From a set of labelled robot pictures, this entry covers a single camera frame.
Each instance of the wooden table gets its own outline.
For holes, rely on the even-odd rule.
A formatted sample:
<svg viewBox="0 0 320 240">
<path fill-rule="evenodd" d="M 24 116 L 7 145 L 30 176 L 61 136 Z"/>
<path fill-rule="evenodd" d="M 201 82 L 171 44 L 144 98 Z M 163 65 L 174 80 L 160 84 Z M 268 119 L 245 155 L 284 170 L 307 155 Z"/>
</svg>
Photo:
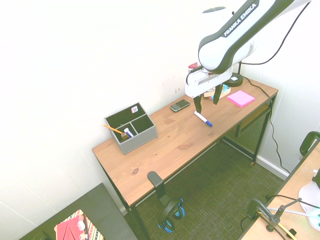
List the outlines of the wooden table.
<svg viewBox="0 0 320 240">
<path fill-rule="evenodd" d="M 277 194 L 292 197 L 297 199 L 299 190 L 306 184 L 310 183 L 312 177 L 314 176 L 313 170 L 320 169 L 320 144 L 319 141 L 309 150 L 308 154 L 301 160 L 297 167 L 292 171 L 290 176 L 281 186 Z M 268 207 L 279 208 L 281 205 L 286 205 L 292 202 L 292 200 L 275 197 Z M 297 211 L 304 213 L 300 203 L 295 203 L 287 208 L 288 210 Z M 297 234 L 295 237 L 298 240 L 315 240 L 320 239 L 320 231 L 314 229 L 308 221 L 306 216 L 301 216 L 297 214 L 291 214 L 284 212 L 280 217 L 280 223 L 289 229 L 294 229 Z M 273 239 L 282 240 L 276 231 L 268 232 L 266 230 L 267 223 L 262 219 L 258 218 L 254 223 L 252 223 L 247 231 L 240 237 L 242 240 L 252 240 L 252 239 Z M 277 229 L 282 235 L 286 233 L 279 227 Z"/>
<path fill-rule="evenodd" d="M 272 104 L 266 103 L 270 99 L 273 99 L 272 103 L 274 102 L 278 90 L 253 80 L 251 82 L 264 89 L 270 98 L 261 89 L 250 85 L 247 79 L 243 80 L 241 86 L 231 88 L 231 94 L 242 90 L 255 97 L 253 102 L 244 107 L 230 102 L 226 96 L 221 98 L 217 105 L 209 99 L 202 98 L 201 114 L 213 124 L 213 127 L 206 125 L 194 114 L 196 109 L 193 99 L 185 95 L 174 103 L 186 99 L 190 102 L 189 107 L 173 112 L 170 110 L 170 105 L 173 103 L 170 103 L 150 115 L 156 126 L 157 138 L 126 155 L 122 154 L 112 138 L 93 148 L 93 153 L 122 203 L 127 210 L 131 208 L 147 239 L 150 237 L 136 210 L 136 204 L 154 189 L 147 174 L 155 171 L 164 181 L 167 180 L 212 143 L 221 139 L 230 129 L 243 122 L 250 122 L 246 119 L 254 119 L 261 111 L 266 111 L 268 108 L 270 110 Z"/>
</svg>

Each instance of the desk leg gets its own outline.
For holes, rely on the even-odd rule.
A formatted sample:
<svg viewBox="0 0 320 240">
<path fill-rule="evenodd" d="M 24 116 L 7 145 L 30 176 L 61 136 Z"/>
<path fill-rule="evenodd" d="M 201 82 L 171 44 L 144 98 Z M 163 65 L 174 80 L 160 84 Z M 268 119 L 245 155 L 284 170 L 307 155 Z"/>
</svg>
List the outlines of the desk leg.
<svg viewBox="0 0 320 240">
<path fill-rule="evenodd" d="M 267 125 L 268 125 L 269 118 L 271 117 L 270 114 L 271 114 L 272 109 L 274 107 L 274 102 L 276 100 L 276 96 L 274 96 L 271 100 L 272 100 L 271 103 L 270 103 L 271 104 L 271 111 L 269 111 L 265 115 L 265 119 L 264 119 L 264 122 L 263 122 L 263 125 L 262 125 L 262 129 L 261 129 L 261 133 L 260 133 L 260 136 L 259 136 L 259 140 L 258 140 L 258 143 L 257 143 L 255 151 L 254 151 L 252 162 L 250 164 L 251 167 L 256 163 L 257 155 L 258 155 L 258 152 L 259 152 L 259 148 L 260 148 L 260 145 L 261 145 L 261 142 L 262 142 L 262 138 L 264 137 L 264 134 L 265 134 L 265 131 L 266 131 L 266 128 L 267 128 Z"/>
<path fill-rule="evenodd" d="M 147 229 L 146 229 L 144 223 L 142 222 L 142 219 L 141 219 L 141 217 L 139 215 L 139 212 L 137 211 L 136 205 L 133 205 L 131 207 L 128 205 L 128 203 L 126 202 L 126 200 L 124 199 L 124 197 L 122 196 L 122 194 L 120 193 L 120 191 L 118 190 L 118 188 L 116 187 L 116 185 L 114 184 L 114 182 L 112 181 L 112 179 L 110 178 L 110 176 L 108 175 L 107 171 L 104 169 L 104 167 L 102 166 L 102 164 L 100 163 L 99 160 L 98 160 L 98 162 L 99 162 L 100 166 L 102 167 L 105 175 L 109 179 L 112 187 L 114 188 L 114 190 L 115 190 L 116 194 L 118 195 L 119 199 L 121 200 L 122 204 L 124 205 L 124 207 L 125 207 L 126 211 L 128 212 L 129 216 L 133 219 L 134 224 L 137 226 L 137 229 L 140 232 L 140 234 L 143 235 L 146 240 L 151 240 L 151 238 L 150 238 L 150 236 L 149 236 L 149 234 L 147 232 Z"/>
<path fill-rule="evenodd" d="M 130 216 L 132 217 L 132 219 L 134 220 L 134 223 L 138 226 L 139 231 L 143 234 L 144 238 L 146 240 L 151 240 L 148 231 L 144 225 L 144 223 L 142 222 L 142 219 L 139 215 L 139 212 L 136 208 L 136 205 L 132 205 L 131 206 L 131 211 L 127 210 L 128 213 L 130 214 Z"/>
</svg>

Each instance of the yellow pencil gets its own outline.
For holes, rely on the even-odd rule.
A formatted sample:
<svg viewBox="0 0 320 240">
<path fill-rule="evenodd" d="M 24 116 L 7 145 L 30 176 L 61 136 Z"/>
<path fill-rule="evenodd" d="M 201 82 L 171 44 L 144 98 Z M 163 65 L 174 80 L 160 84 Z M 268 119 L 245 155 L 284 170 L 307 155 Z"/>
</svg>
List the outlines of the yellow pencil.
<svg viewBox="0 0 320 240">
<path fill-rule="evenodd" d="M 102 124 L 102 125 L 105 126 L 105 127 L 108 128 L 108 129 L 111 129 L 111 130 L 119 133 L 119 134 L 123 134 L 123 132 L 121 132 L 121 131 L 119 131 L 119 130 L 117 130 L 117 129 L 114 129 L 113 127 L 110 127 L 110 126 L 108 126 L 107 124 Z"/>
</svg>

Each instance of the headphones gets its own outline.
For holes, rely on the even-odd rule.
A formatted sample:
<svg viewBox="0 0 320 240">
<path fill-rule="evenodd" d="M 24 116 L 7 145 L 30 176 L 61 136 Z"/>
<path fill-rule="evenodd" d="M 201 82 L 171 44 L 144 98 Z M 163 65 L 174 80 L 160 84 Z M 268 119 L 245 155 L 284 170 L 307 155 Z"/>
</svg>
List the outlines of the headphones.
<svg viewBox="0 0 320 240">
<path fill-rule="evenodd" d="M 175 224 L 168 215 L 172 215 L 177 220 L 182 219 L 186 215 L 185 209 L 181 206 L 183 201 L 182 198 L 173 198 L 167 203 L 158 219 L 160 229 L 164 229 L 167 233 L 175 230 Z"/>
</svg>

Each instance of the white wall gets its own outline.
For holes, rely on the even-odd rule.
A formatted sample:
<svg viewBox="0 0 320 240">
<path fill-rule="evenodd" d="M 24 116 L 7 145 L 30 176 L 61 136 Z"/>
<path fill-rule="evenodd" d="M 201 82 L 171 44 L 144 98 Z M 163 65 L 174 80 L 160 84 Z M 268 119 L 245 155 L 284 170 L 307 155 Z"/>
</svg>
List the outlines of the white wall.
<svg viewBox="0 0 320 240">
<path fill-rule="evenodd" d="M 319 1 L 310 3 L 270 62 L 241 67 L 244 76 L 279 89 L 271 120 L 282 165 L 290 172 L 299 162 L 299 148 L 306 135 L 320 130 L 320 50 L 315 28 L 319 7 Z M 243 62 L 261 63 L 272 57 L 302 9 L 303 6 L 279 17 L 259 32 L 258 49 Z M 270 124 L 258 155 L 276 171 L 268 169 L 285 178 L 287 172 L 280 167 Z"/>
<path fill-rule="evenodd" d="M 197 60 L 198 14 L 236 10 L 239 2 L 1 3 L 1 237 L 24 236 L 101 182 L 121 208 L 91 150 L 111 137 L 104 117 L 136 102 L 151 114 L 181 97 L 187 66 Z M 319 128 L 319 49 L 308 26 L 317 6 L 310 4 L 272 62 L 242 68 L 280 90 L 272 119 L 288 170 L 302 139 Z M 297 13 L 265 30 L 270 40 L 248 62 L 275 52 Z M 279 165 L 270 129 L 259 155 Z"/>
</svg>

